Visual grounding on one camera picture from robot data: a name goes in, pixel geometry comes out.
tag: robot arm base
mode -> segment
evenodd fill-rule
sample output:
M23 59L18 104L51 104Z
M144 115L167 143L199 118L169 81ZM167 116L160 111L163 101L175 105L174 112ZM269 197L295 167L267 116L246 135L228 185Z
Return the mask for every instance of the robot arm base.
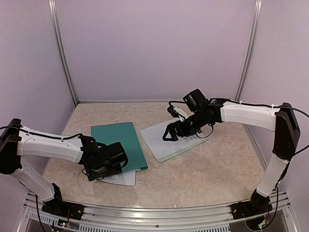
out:
M263 197L255 190L249 201L232 204L231 210L233 219L236 220L270 212L272 205L269 197Z
M43 202L42 211L64 218L81 220L84 206L82 204L63 201L59 187L54 183L53 186L55 190L54 198L50 201Z

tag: metal frame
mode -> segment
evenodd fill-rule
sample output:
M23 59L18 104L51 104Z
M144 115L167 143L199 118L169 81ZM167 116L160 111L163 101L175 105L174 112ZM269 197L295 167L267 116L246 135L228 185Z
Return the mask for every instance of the metal frame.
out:
M246 53L245 63L244 63L244 66L241 72L240 82L239 82L238 89L237 89L236 96L235 96L235 100L237 101L240 100L244 87L245 87L245 82L247 79L247 75L248 75L248 71L249 71L249 67L250 67L250 63L251 63L251 59L253 55L254 45L256 41L258 26L260 22L261 7L262 7L262 0L256 0L251 33L250 33L250 39L249 39L249 45L248 45L248 49Z
M275 209L277 195L273 192L270 196L271 203ZM219 204L212 206L168 208L168 209L142 209L142 208L121 208L110 206L97 206L84 204L85 210L81 221L70 220L75 230L68 231L198 231L211 228L226 228L233 222L230 205ZM295 218L285 191L279 193L278 210L283 210L286 223L290 232L297 232ZM53 220L65 219L40 211L42 221L52 224ZM17 232L25 232L29 219L38 220L36 213L35 195L29 193L25 201L20 224Z
M48 0L49 2L49 10L50 10L50 15L52 19L52 25L53 25L53 30L55 34L55 39L56 39L56 44L59 52L59 57L61 61L61 66L66 78L66 82L68 84L68 88L70 91L70 95L72 98L72 101L74 103L74 106L76 107L79 103L77 94L74 88L73 81L71 79L69 67L68 67L68 62L65 56L64 48L63 48L63 43L61 39L61 33L60 33L60 25L59 25L59 20L58 20L58 14L57 14L57 6L56 6L56 0Z

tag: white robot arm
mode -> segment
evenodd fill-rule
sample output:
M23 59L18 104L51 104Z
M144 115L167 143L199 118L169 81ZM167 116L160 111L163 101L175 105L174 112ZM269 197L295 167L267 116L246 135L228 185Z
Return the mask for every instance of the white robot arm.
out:
M93 137L77 134L64 137L21 126L13 119L0 137L0 173L9 174L34 192L42 201L42 210L54 215L81 219L81 204L62 200L59 187L46 181L26 160L41 156L68 160L84 166L89 181L119 174L128 159L121 144L106 146Z
M177 141L178 137L200 132L201 127L205 125L213 126L222 122L253 125L275 132L273 155L251 200L231 205L234 219L271 211L269 195L284 178L300 137L299 126L291 105L284 103L280 106L268 106L230 99L208 100L199 89L186 95L183 100L194 114L185 120L169 124L163 135L165 141ZM170 104L168 112L177 117L172 108L173 105Z

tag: white notebook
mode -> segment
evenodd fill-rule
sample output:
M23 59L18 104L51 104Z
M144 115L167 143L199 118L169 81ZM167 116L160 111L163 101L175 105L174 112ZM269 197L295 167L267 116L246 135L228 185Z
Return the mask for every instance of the white notebook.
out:
M143 140L159 162L175 157L208 140L208 138L200 139L196 135L193 135L183 138L178 137L179 140L175 142L163 141L162 136L167 125L177 120L178 119L172 119L140 131Z

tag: black bracket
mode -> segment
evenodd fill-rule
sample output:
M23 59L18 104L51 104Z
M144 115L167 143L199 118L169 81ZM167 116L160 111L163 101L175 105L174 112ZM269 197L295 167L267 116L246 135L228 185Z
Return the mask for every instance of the black bracket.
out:
M18 118L12 119L7 128L0 136L0 173L12 174L17 169L21 169L20 156L17 155L17 146L20 141L19 130L21 120Z
M283 103L283 107L292 106ZM295 155L300 137L300 129L293 110L281 108L276 113L276 129L273 153L284 160L291 160Z
M236 220L270 212L272 205L269 197L263 197L255 190L251 200L232 204L231 210L233 219Z
M80 135L78 138L83 144L83 154L78 164L84 166L89 181L120 174L128 164L128 157L120 142L105 145L90 136Z
M53 183L55 195L54 198L48 202L43 202L42 211L63 218L71 218L81 220L84 213L84 206L62 200L59 187Z
M176 123L180 122L180 121L176 121L176 122L172 122L170 124L168 124L168 126L166 127L166 130L164 132L164 135L162 137L162 139L164 141L178 141L178 137L177 137L177 131L176 131Z

